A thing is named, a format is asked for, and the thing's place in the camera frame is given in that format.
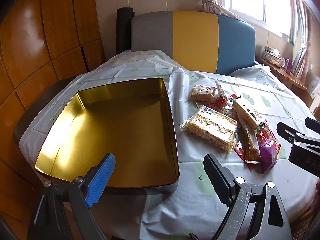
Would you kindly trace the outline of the purple cartoon snack packet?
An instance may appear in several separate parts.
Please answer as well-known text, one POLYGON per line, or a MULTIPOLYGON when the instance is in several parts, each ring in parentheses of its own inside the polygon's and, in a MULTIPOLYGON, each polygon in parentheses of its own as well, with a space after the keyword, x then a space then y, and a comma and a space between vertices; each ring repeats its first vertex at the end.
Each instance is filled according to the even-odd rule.
POLYGON ((265 174, 277 163, 277 151, 273 139, 267 139, 259 146, 261 171, 265 174))

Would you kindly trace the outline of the green-ended cracker pack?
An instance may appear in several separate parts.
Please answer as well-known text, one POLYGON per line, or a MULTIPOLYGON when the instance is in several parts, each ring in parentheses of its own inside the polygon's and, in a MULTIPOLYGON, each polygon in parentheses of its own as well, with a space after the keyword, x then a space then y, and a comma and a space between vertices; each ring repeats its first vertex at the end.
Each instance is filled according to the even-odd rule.
POLYGON ((266 124, 266 119, 264 119, 246 99, 238 97, 232 99, 232 102, 233 108, 237 114, 245 120, 248 126, 257 133, 261 133, 261 129, 264 128, 266 124))

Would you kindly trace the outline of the clear rice puff cake pack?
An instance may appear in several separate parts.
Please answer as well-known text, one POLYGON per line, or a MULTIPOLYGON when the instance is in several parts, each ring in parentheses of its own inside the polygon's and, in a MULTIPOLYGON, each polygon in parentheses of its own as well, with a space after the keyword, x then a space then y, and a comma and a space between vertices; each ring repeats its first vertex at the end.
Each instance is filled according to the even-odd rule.
POLYGON ((237 126, 237 121, 207 106, 201 106, 193 116, 180 124, 182 130, 212 142, 227 153, 234 148, 237 126))

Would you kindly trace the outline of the slim white snack stick packet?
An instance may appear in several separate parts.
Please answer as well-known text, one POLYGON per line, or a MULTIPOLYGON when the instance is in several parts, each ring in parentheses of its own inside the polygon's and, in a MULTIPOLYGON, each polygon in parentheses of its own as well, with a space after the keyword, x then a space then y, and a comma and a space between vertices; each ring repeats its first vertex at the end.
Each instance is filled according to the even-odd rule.
POLYGON ((219 83, 219 81, 217 79, 215 79, 215 83, 216 83, 216 87, 217 87, 219 96, 221 98, 223 98, 223 100, 227 100, 227 96, 225 94, 225 91, 223 90, 223 88, 221 87, 221 85, 220 85, 220 83, 219 83))

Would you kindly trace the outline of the brown-white pastry packet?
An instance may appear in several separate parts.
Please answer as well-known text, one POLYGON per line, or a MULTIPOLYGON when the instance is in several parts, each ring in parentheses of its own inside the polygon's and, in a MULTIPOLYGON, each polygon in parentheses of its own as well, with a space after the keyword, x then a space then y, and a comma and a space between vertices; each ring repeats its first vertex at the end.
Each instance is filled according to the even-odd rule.
POLYGON ((194 102, 214 103, 216 88, 208 85, 195 85, 189 95, 189 100, 194 102))

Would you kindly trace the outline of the small red candy packet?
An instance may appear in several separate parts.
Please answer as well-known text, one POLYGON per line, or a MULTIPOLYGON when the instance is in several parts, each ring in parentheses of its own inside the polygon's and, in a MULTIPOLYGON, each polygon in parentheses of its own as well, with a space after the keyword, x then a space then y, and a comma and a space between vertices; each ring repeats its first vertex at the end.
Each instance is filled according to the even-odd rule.
POLYGON ((263 142, 266 142, 268 139, 272 139, 273 144, 276 149, 276 156, 277 159, 279 158, 279 151, 281 148, 281 144, 278 143, 276 137, 274 136, 274 133, 272 130, 269 128, 267 123, 264 123, 264 127, 260 127, 259 129, 260 133, 256 134, 257 140, 258 140, 258 145, 262 146, 263 142))

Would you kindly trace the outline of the large red sesame snack bag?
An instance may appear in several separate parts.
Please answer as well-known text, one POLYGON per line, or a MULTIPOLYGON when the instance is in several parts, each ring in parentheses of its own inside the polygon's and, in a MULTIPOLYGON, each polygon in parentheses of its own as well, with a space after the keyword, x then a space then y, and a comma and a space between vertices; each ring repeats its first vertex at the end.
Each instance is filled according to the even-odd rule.
POLYGON ((202 105, 205 105, 219 113, 222 113, 234 120, 238 119, 236 110, 233 107, 233 102, 238 99, 239 97, 236 96, 235 94, 227 96, 227 99, 223 99, 221 96, 218 96, 216 98, 215 102, 211 103, 205 103, 205 104, 196 104, 197 108, 200 108, 202 105))

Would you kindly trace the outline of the white cloud-print tablecloth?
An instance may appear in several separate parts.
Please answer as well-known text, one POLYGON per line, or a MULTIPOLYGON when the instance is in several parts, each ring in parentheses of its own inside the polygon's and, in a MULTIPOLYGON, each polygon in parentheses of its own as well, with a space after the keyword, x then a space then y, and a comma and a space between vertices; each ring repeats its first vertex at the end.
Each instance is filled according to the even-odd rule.
POLYGON ((283 122, 307 135, 304 120, 312 117, 307 105, 261 65, 243 68, 229 76, 194 72, 183 68, 160 50, 123 52, 95 70, 81 74, 50 100, 33 119, 19 141, 19 148, 33 168, 55 118, 72 96, 81 90, 160 77, 167 89, 178 152, 180 176, 175 192, 167 194, 103 194, 93 205, 93 214, 103 232, 122 239, 182 239, 188 232, 208 239, 217 230, 227 208, 219 202, 203 168, 203 158, 212 153, 236 176, 250 183, 273 181, 289 220, 310 206, 317 178, 289 162, 290 145, 281 144, 279 160, 265 174, 250 171, 235 153, 227 153, 212 142, 183 131, 180 124, 197 110, 189 95, 195 85, 215 85, 246 99, 267 121, 272 131, 283 122))

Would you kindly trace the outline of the wooden side shelf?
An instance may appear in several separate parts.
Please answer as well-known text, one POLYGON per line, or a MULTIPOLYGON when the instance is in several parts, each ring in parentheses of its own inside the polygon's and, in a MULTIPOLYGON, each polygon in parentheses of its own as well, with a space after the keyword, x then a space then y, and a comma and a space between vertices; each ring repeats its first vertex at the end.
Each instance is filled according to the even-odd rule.
POLYGON ((271 69, 271 72, 273 75, 275 75, 281 82, 288 82, 298 88, 300 88, 303 91, 307 90, 307 87, 298 79, 295 77, 293 74, 288 74, 284 68, 278 67, 275 64, 267 62, 265 59, 256 56, 255 60, 259 62, 260 64, 264 64, 265 66, 269 66, 271 69))

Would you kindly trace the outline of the gold metal tin box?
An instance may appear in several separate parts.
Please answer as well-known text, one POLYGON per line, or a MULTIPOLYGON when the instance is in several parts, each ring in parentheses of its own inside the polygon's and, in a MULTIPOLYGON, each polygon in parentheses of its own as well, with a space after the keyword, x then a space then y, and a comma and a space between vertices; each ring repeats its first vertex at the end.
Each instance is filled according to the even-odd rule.
POLYGON ((76 92, 55 118, 35 161, 46 176, 71 181, 106 154, 116 166, 108 194, 176 191, 180 169, 170 101, 160 77, 76 92))

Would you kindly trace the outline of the boxes on shelf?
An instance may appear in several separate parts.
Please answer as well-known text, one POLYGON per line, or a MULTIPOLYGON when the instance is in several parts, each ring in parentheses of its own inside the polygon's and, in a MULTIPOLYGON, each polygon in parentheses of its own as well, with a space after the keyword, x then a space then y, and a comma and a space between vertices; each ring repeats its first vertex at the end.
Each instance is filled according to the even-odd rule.
POLYGON ((285 66, 285 59, 280 56, 280 52, 269 46, 264 47, 263 59, 277 67, 285 66))

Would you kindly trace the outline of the grey yellow blue chair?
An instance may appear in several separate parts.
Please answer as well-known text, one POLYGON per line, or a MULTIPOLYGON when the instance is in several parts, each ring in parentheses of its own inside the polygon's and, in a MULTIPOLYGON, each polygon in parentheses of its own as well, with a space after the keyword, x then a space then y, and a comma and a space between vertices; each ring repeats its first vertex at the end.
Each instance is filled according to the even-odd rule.
POLYGON ((255 30, 207 12, 151 12, 132 19, 131 50, 161 50, 187 70, 228 75, 255 63, 255 30))

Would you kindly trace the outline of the black rolled mat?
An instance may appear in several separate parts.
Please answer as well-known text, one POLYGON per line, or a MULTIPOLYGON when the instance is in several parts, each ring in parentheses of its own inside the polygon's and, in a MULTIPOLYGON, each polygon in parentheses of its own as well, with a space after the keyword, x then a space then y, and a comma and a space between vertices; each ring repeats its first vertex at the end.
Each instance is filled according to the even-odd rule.
POLYGON ((131 7, 117 9, 116 15, 116 53, 131 49, 131 21, 135 12, 131 7))

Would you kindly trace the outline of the wooden wall cabinet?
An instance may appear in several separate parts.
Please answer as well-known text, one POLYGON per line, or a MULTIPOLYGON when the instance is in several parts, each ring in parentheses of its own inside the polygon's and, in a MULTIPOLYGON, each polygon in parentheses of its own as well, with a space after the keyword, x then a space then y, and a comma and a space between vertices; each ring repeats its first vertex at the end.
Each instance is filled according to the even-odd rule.
POLYGON ((1 217, 25 239, 40 181, 14 141, 52 85, 104 61, 95 0, 1 0, 1 217))

